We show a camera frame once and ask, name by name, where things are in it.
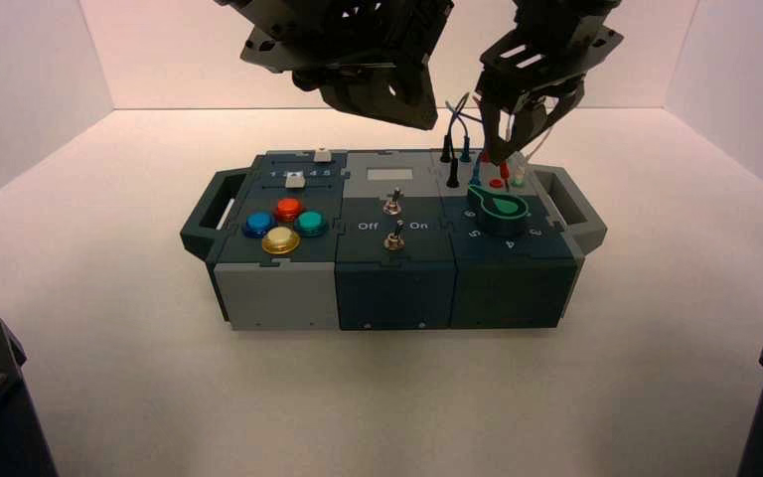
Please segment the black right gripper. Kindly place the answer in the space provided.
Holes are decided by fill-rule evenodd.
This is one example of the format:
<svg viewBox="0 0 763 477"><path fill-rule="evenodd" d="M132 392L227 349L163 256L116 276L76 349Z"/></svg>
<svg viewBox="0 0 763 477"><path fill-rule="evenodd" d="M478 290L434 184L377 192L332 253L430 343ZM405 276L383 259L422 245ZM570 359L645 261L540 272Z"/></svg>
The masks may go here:
<svg viewBox="0 0 763 477"><path fill-rule="evenodd" d="M504 164L574 109L582 79L602 64L624 36L605 25L619 1L517 1L515 27L480 57L475 86L484 152ZM511 139L499 132L499 107L525 101L514 115Z"/></svg>

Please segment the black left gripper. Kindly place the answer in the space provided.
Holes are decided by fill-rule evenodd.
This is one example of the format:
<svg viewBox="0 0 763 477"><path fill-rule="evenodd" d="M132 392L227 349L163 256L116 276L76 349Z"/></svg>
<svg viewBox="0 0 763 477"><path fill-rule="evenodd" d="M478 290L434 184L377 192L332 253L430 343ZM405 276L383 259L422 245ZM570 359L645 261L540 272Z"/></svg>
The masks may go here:
<svg viewBox="0 0 763 477"><path fill-rule="evenodd" d="M220 1L253 25L240 59L272 73L327 73L338 111L420 130L438 113L427 63L451 1Z"/></svg>

